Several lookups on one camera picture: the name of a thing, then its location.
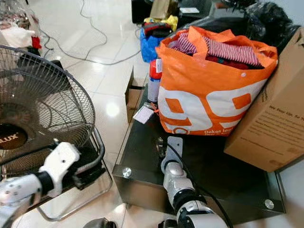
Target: orange and white bag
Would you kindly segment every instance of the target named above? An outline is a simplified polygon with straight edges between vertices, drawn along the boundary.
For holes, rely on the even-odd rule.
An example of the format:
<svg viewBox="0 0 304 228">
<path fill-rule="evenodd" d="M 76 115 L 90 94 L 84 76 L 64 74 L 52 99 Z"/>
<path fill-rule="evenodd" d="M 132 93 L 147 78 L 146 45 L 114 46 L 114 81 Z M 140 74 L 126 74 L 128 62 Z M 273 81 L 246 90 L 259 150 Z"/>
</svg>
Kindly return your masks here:
<svg viewBox="0 0 304 228">
<path fill-rule="evenodd" d="M 158 95 L 161 124 L 169 133 L 228 136 L 277 65 L 275 47 L 234 36 L 230 30 L 214 33 L 190 27 L 188 40 L 197 53 L 188 56 L 170 48 L 179 38 L 166 38 L 156 48 L 162 59 Z M 236 46 L 251 46 L 263 69 L 241 70 L 207 61 L 203 36 Z"/>
</svg>

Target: number print on bag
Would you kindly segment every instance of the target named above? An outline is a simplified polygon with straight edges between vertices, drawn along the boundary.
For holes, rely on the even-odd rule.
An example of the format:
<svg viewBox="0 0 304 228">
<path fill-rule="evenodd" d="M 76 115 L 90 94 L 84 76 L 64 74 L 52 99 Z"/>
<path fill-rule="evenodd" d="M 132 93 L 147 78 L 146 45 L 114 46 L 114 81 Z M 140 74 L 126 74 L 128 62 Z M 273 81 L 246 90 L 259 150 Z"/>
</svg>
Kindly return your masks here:
<svg viewBox="0 0 304 228">
<path fill-rule="evenodd" d="M 266 80 L 262 80 L 240 89 L 214 91 L 206 96 L 206 100 L 215 115 L 221 117 L 237 116 L 247 110 L 251 102 L 241 108 L 236 108 L 233 99 L 250 94 L 252 101 L 265 82 Z M 190 126 L 178 126 L 165 123 L 167 128 L 172 130 L 173 133 L 189 134 L 190 131 L 203 131 L 213 126 L 201 100 L 194 94 L 179 90 L 166 90 L 160 86 L 158 98 L 159 109 L 164 117 L 173 120 L 188 119 L 191 123 Z M 166 98 L 177 99 L 183 109 L 183 113 L 172 112 L 166 102 Z M 239 120 L 220 124 L 223 128 L 230 128 L 237 125 L 238 122 Z"/>
<path fill-rule="evenodd" d="M 191 126 L 174 126 L 166 123 L 168 129 L 174 133 L 189 133 L 190 131 L 206 130 L 212 127 L 212 122 L 200 99 L 188 92 L 179 90 L 166 90 L 160 86 L 158 105 L 161 114 L 169 119 L 189 119 Z M 174 113 L 170 110 L 166 98 L 178 99 L 184 113 Z"/>
</svg>

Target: metal screw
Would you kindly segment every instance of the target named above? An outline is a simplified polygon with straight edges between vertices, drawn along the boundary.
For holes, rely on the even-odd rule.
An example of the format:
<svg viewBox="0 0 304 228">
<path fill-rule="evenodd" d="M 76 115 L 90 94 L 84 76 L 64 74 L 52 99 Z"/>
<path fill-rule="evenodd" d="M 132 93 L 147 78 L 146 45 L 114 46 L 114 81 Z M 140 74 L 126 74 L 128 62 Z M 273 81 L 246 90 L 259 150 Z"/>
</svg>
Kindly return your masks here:
<svg viewBox="0 0 304 228">
<path fill-rule="evenodd" d="M 123 177 L 128 178 L 132 174 L 132 170 L 129 167 L 123 169 Z"/>
<path fill-rule="evenodd" d="M 264 202 L 265 206 L 268 208 L 268 209 L 273 209 L 275 208 L 275 205 L 273 203 L 273 201 L 269 200 L 269 199 L 266 199 L 265 202 Z"/>
</svg>

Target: fan brand logo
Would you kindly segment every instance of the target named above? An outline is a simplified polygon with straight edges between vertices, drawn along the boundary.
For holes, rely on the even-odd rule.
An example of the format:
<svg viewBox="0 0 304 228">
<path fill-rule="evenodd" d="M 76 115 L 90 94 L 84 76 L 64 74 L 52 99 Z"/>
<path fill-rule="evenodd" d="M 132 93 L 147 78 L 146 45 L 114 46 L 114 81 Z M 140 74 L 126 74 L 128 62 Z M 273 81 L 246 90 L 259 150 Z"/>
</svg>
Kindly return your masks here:
<svg viewBox="0 0 304 228">
<path fill-rule="evenodd" d="M 1 143 L 6 143 L 6 142 L 8 142 L 8 141 L 11 141 L 11 140 L 14 140 L 14 139 L 19 138 L 19 137 L 17 136 L 17 134 L 18 134 L 18 133 L 13 134 L 13 135 L 10 135 L 10 136 L 8 136 L 8 137 L 4 137 L 3 139 L 0 139 L 0 144 L 1 144 Z"/>
</svg>

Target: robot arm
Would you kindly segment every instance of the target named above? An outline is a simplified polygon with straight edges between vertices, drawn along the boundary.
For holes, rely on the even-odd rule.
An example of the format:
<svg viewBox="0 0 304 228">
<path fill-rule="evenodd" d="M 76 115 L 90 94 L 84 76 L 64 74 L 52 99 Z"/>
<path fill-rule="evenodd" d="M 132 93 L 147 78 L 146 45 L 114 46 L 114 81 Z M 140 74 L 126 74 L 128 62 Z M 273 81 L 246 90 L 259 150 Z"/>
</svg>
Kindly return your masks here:
<svg viewBox="0 0 304 228">
<path fill-rule="evenodd" d="M 182 138 L 170 136 L 168 144 L 181 156 Z M 177 213 L 177 227 L 227 228 L 224 220 L 206 206 L 204 197 L 197 194 L 182 166 L 178 156 L 167 147 L 166 157 L 161 163 L 161 169 L 165 174 L 163 186 L 168 193 L 170 204 Z M 173 226 L 164 223 L 164 228 L 169 227 Z"/>
<path fill-rule="evenodd" d="M 60 195 L 64 175 L 78 160 L 76 147 L 61 142 L 46 158 L 38 173 L 0 183 L 0 227 L 11 227 L 15 219 L 40 202 L 41 196 L 53 198 Z"/>
</svg>

